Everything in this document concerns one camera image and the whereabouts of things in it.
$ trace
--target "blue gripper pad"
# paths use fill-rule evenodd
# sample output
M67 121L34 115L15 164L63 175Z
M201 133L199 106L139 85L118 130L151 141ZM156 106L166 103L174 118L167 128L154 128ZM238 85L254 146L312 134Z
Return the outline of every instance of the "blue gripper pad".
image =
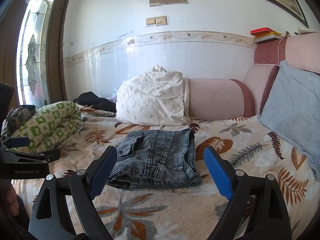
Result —
M233 197L231 180L208 147L204 149L204 163L207 166L220 194L230 201Z
M117 150L112 147L109 154L105 157L100 164L96 173L91 179L91 189L88 193L90 199L94 200L96 196L99 196L110 176L110 173L117 162Z

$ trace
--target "silver screw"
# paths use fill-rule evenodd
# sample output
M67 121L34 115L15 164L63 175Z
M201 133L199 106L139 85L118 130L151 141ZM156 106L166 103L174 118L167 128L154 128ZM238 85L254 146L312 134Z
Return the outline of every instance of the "silver screw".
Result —
M244 171L242 171L242 170L236 170L236 175L238 175L238 176L243 176L243 175L244 175Z
M53 179L53 175L52 175L52 174L49 174L49 175L46 176L45 178L46 178L46 180L51 180L51 179Z
M275 176L273 176L272 174L268 174L268 175L267 175L267 178L270 179L270 180L274 180L274 179L275 179Z
M78 176L81 176L83 174L85 174L85 170L81 169L81 170L77 171Z

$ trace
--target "gray cushion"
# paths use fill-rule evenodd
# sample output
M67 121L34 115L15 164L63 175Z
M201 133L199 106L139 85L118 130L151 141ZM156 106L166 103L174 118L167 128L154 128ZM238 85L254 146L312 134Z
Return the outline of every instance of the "gray cushion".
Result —
M260 122L306 155L320 177L320 77L283 60Z

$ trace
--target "tiled wall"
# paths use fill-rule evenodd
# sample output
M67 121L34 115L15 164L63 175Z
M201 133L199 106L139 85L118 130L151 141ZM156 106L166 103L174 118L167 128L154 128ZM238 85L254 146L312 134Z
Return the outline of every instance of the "tiled wall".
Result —
M243 81L253 65L253 39L230 33L177 31L112 41L64 59L68 100L92 91L116 93L124 80L158 64L187 78Z

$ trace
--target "jeans pocket flap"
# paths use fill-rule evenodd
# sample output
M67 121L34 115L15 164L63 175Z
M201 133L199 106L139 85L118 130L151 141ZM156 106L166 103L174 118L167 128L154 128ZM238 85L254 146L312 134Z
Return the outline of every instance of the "jeans pocket flap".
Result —
M134 133L124 138L123 142L117 147L118 158L133 156L133 147L141 137L143 137L143 133Z

